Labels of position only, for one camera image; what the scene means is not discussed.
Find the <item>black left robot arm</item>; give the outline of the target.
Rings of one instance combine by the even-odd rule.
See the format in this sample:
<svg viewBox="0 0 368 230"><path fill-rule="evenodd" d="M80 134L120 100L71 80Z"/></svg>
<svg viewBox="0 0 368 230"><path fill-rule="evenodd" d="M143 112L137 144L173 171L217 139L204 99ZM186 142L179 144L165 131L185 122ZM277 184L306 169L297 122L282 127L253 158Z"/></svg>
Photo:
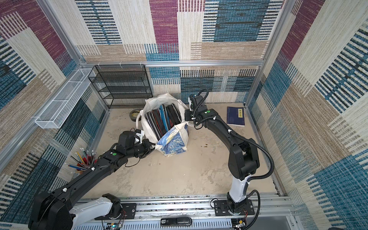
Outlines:
<svg viewBox="0 0 368 230"><path fill-rule="evenodd" d="M129 158L142 159L154 149L154 143L144 139L142 132L124 131L118 142L82 174L51 193L42 192L35 196L28 228L72 230L99 217L121 219L124 214L121 200L112 194L104 194L83 205L77 205L77 202L100 181L124 166Z"/></svg>

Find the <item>blue ping pong paddle case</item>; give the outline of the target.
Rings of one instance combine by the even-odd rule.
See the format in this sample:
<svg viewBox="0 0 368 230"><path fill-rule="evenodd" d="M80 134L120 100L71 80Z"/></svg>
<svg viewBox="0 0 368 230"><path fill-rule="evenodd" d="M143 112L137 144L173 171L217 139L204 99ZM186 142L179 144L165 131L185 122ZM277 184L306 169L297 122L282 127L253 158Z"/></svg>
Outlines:
<svg viewBox="0 0 368 230"><path fill-rule="evenodd" d="M160 116L161 116L161 120L162 120L162 123L164 125L164 128L165 128L166 132L168 132L171 129L171 127L170 127L170 121L167 118L165 105L163 105L163 104L160 105L159 112L160 112Z"/></svg>

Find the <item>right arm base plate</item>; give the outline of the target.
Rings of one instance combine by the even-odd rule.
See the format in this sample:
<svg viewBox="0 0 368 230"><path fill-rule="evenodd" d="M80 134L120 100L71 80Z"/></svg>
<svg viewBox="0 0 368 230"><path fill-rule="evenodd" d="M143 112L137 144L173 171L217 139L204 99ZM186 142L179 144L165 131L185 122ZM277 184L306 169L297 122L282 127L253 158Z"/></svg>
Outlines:
<svg viewBox="0 0 368 230"><path fill-rule="evenodd" d="M254 215L255 209L252 200L246 200L246 203L242 204L238 211L230 211L227 200L214 200L210 205L215 211L215 216L246 216Z"/></svg>

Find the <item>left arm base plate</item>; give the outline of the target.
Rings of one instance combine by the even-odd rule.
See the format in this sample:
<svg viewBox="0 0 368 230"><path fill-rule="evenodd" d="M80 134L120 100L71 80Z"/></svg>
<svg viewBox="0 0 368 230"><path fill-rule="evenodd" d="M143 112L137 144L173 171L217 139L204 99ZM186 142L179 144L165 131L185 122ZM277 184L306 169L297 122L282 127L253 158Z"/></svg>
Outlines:
<svg viewBox="0 0 368 230"><path fill-rule="evenodd" d="M100 216L94 220L113 220L118 221L122 219L134 219L137 204L136 203L121 203L117 211L114 210L117 205L113 205L113 211L106 216Z"/></svg>

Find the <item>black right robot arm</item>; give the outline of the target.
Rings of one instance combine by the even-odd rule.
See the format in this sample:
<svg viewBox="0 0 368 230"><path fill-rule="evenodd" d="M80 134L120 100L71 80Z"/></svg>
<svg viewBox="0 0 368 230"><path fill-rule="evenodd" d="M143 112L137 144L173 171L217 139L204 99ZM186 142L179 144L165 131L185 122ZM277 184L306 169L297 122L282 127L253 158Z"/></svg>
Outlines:
<svg viewBox="0 0 368 230"><path fill-rule="evenodd" d="M232 215L255 213L246 191L250 177L260 166L257 148L236 137L236 132L224 122L214 109L208 109L204 97L192 94L188 98L189 109L185 120L202 125L212 131L229 150L228 168L232 174L232 185L227 194L228 212Z"/></svg>

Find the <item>canvas tote bag starry print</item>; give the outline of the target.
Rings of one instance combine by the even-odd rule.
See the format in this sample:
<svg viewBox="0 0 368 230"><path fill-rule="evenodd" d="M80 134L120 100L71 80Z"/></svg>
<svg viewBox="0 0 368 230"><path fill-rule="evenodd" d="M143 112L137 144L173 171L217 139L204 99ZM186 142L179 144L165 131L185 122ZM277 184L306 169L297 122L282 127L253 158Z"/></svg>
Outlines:
<svg viewBox="0 0 368 230"><path fill-rule="evenodd" d="M166 132L161 120L159 107L165 105L167 118L170 121L171 129ZM174 104L181 114L182 123L174 125L169 117L167 106ZM145 132L145 138L155 144L155 149L160 151L164 156L172 156L187 151L189 140L188 127L189 123L185 121L185 111L188 107L179 99L174 98L169 93L161 94L157 97L149 98L142 109L141 121L136 121L136 128L141 128ZM149 123L145 117L147 112L151 113L152 119L155 120L157 130L160 132L160 140L157 141Z"/></svg>

